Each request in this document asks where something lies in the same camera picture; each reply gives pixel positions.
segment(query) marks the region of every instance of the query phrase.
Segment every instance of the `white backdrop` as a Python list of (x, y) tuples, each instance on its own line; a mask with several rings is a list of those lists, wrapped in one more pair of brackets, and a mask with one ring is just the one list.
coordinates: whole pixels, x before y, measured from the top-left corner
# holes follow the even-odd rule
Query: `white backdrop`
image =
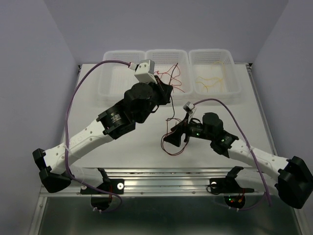
[(79, 64), (108, 50), (228, 49), (252, 63), (287, 0), (45, 0)]
[[(290, 0), (252, 66), (278, 153), (287, 158), (303, 158), (311, 172), (312, 9), (311, 0)], [(312, 195), (305, 209), (312, 224)]]
[(42, 0), (0, 5), (0, 234), (28, 234), (40, 179), (32, 151), (59, 142), (77, 65)]

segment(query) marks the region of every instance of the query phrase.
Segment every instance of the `red wire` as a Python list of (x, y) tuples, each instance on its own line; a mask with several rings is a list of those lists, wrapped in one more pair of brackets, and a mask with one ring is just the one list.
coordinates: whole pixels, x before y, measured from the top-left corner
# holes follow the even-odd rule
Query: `red wire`
[(171, 83), (172, 80), (178, 81), (178, 82), (180, 83), (180, 84), (172, 84), (172, 86), (173, 86), (174, 88), (176, 88), (176, 89), (178, 89), (178, 90), (180, 90), (180, 91), (182, 91), (182, 92), (185, 93), (185, 91), (183, 91), (182, 89), (180, 89), (180, 88), (177, 87), (177, 86), (181, 86), (181, 85), (182, 85), (182, 82), (179, 81), (178, 79), (176, 79), (178, 76), (180, 76), (180, 69), (179, 69), (179, 67), (176, 66), (176, 67), (178, 68), (178, 70), (179, 70), (179, 74), (178, 74), (178, 75), (176, 75), (175, 77), (171, 77), (171, 75), (169, 74), (169, 71), (170, 71), (170, 70), (172, 69), (172, 67), (174, 67), (174, 66), (176, 66), (176, 65), (172, 65), (172, 66), (170, 67), (170, 69), (169, 69), (168, 71), (166, 71), (166, 72), (155, 71), (154, 73), (157, 73), (158, 75), (161, 74), (160, 79), (162, 79), (162, 77), (163, 77), (164, 74), (169, 75), (169, 76), (170, 76), (170, 83)]

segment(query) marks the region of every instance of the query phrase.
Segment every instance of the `clear plastic basket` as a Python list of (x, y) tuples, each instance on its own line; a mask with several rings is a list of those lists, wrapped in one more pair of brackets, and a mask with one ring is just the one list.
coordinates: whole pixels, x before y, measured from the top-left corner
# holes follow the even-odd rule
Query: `clear plastic basket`
[(189, 62), (197, 97), (228, 99), (240, 94), (241, 86), (228, 50), (191, 50)]
[[(103, 60), (122, 60), (138, 64), (145, 59), (145, 52), (139, 50), (116, 50), (104, 54)], [(138, 80), (134, 71), (118, 63), (103, 64), (98, 85), (100, 100), (119, 101), (124, 92), (129, 90)]]
[(193, 92), (192, 80), (190, 79), (190, 65), (188, 54), (184, 50), (174, 49), (156, 49), (146, 52), (146, 59), (151, 59), (155, 62), (155, 74), (159, 72), (161, 80), (168, 84), (172, 71), (178, 63), (178, 68), (175, 68), (171, 85), (173, 85), (173, 99), (184, 99), (189, 97)]

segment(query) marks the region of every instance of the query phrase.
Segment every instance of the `black mounting bracket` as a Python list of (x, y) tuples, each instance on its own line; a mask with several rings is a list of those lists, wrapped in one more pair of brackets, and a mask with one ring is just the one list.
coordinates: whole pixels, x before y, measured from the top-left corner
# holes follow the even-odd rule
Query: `black mounting bracket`
[[(241, 166), (235, 166), (232, 168), (226, 177), (224, 178), (211, 178), (210, 179), (210, 187), (212, 194), (220, 194), (220, 193), (242, 193), (243, 188), (241, 188), (236, 182), (235, 178), (239, 171), (244, 169)], [(253, 188), (245, 188), (245, 193), (254, 192)]]
[[(123, 188), (119, 189), (118, 188), (118, 184), (123, 184)], [(99, 185), (97, 188), (106, 192), (110, 192), (112, 191), (112, 193), (115, 194), (124, 194), (124, 185), (125, 185), (125, 180), (124, 179), (110, 179), (110, 182), (103, 182), (101, 185)], [(86, 194), (101, 194), (98, 191), (95, 191), (93, 189), (90, 188), (86, 188), (86, 189), (80, 189), (80, 193), (82, 195), (86, 195)]]

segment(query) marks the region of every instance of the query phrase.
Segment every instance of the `purple cable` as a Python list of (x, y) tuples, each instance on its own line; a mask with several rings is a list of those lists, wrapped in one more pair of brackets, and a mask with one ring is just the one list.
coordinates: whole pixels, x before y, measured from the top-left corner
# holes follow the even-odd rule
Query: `purple cable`
[[(68, 139), (68, 116), (69, 116), (69, 111), (71, 109), (71, 106), (72, 106), (72, 103), (73, 103), (73, 100), (74, 100), (74, 97), (75, 97), (75, 94), (77, 93), (78, 89), (80, 88), (80, 86), (82, 85), (82, 83), (84, 82), (84, 80), (88, 77), (88, 75), (94, 71), (97, 67), (99, 67), (100, 65), (102, 64), (106, 64), (106, 63), (119, 63), (119, 64), (123, 64), (123, 65), (127, 65), (128, 67), (131, 65), (131, 63), (127, 63), (127, 62), (124, 62), (124, 61), (120, 61), (120, 60), (105, 60), (105, 61), (102, 61), (98, 64), (96, 64), (95, 66), (93, 66), (87, 73), (86, 75), (82, 78), (82, 80), (78, 83), (77, 87), (75, 88), (74, 90), (74, 93), (73, 93), (73, 96), (71, 97), (70, 99), (70, 103), (69, 103), (69, 106), (67, 108), (67, 112), (65, 114), (65, 146), (68, 148), (68, 143), (69, 143), (69, 139)], [(111, 211), (115, 211), (117, 210), (118, 208), (120, 208), (120, 206), (123, 204), (123, 200), (121, 198), (121, 196), (115, 194), (115, 193), (112, 193), (112, 192), (107, 192), (107, 191), (103, 191), (103, 190), (100, 190), (94, 186), (91, 186), (87, 183), (84, 183), (82, 180), (79, 180), (79, 179), (76, 179), (75, 176), (72, 174), (72, 172), (70, 171), (70, 168), (69, 168), (69, 165), (68, 165), (68, 150), (67, 148), (65, 149), (65, 168), (66, 168), (66, 172), (68, 174), (68, 176), (70, 177), (70, 179), (72, 180), (75, 180), (79, 183), (81, 183), (82, 185), (86, 186), (86, 187), (89, 187), (97, 192), (100, 192), (100, 193), (104, 193), (104, 194), (109, 194), (109, 195), (112, 195), (112, 196), (115, 196), (117, 197), (119, 200), (120, 200), (120, 204), (112, 209), (112, 210), (109, 210), (109, 211), (103, 211), (103, 212), (111, 212)]]
[[(208, 99), (203, 99), (203, 100), (197, 101), (196, 103), (194, 103), (194, 105), (200, 104), (200, 103), (205, 102), (205, 101), (211, 101), (211, 100), (216, 101), (216, 102), (219, 102), (221, 105), (223, 105), (223, 106), (226, 108), (226, 110), (229, 112), (229, 114), (230, 114), (231, 117), (233, 118), (233, 120), (234, 120), (234, 122), (235, 122), (235, 124), (236, 124), (238, 130), (240, 131), (241, 135), (244, 137), (244, 139), (245, 139), (245, 141), (246, 141), (247, 147), (248, 147), (249, 149), (251, 149), (251, 145), (250, 145), (250, 143), (249, 143), (249, 141), (248, 141), (246, 135), (244, 134), (244, 132), (243, 132), (242, 129), (240, 128), (238, 122), (236, 121), (236, 119), (235, 119), (233, 113), (231, 112), (231, 110), (230, 110), (223, 102), (221, 102), (221, 101), (218, 100), (218, 99), (208, 98)], [(252, 149), (251, 149), (251, 155), (252, 155), (252, 157), (253, 157), (253, 159), (254, 159), (256, 168), (258, 169), (259, 174), (260, 174), (260, 176), (261, 176), (261, 180), (262, 180), (263, 185), (264, 185), (264, 188), (265, 188), (265, 195), (266, 195), (266, 198), (267, 198), (267, 200), (268, 200), (268, 205), (271, 206), (271, 205), (272, 205), (272, 201), (271, 201), (271, 198), (270, 198), (268, 185), (266, 184), (266, 181), (265, 181), (265, 179), (264, 179), (263, 173), (262, 173), (262, 171), (261, 171), (261, 167), (260, 167), (260, 165), (259, 165), (259, 163), (258, 163), (258, 160), (256, 159), (256, 156), (255, 156), (255, 154), (254, 154), (254, 152), (253, 152)]]

